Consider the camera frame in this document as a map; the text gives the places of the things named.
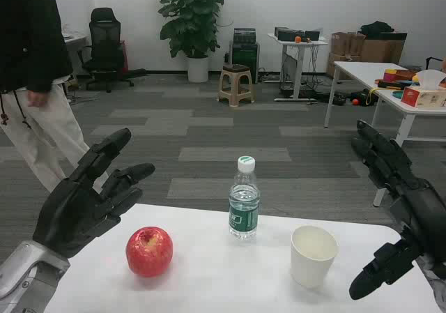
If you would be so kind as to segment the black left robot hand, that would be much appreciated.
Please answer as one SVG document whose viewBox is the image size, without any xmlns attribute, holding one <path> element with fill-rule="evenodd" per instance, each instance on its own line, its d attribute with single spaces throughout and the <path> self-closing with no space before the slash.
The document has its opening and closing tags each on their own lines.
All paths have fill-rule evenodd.
<svg viewBox="0 0 446 313">
<path fill-rule="evenodd" d="M 32 239 L 46 248 L 72 258 L 92 240 L 121 221 L 143 192 L 135 185 L 155 171 L 151 163 L 116 169 L 96 192 L 94 183 L 131 139 L 122 128 L 94 144 L 77 168 L 51 192 L 40 210 Z"/>
</svg>

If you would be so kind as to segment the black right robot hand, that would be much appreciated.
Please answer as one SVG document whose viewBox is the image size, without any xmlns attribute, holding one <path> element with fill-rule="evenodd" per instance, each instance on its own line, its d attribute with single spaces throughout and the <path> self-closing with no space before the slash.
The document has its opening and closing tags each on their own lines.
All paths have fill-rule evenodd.
<svg viewBox="0 0 446 313">
<path fill-rule="evenodd" d="M 366 121 L 357 122 L 358 135 L 351 141 L 357 156 L 369 170 L 378 189 L 388 191 L 381 205 L 400 235 L 374 252 L 350 285 L 353 300 L 362 299 L 382 284 L 394 284 L 421 259 L 422 270 L 434 284 L 439 305 L 445 303 L 445 202 L 426 179 L 414 175 L 412 162 L 393 139 L 383 136 Z"/>
</svg>

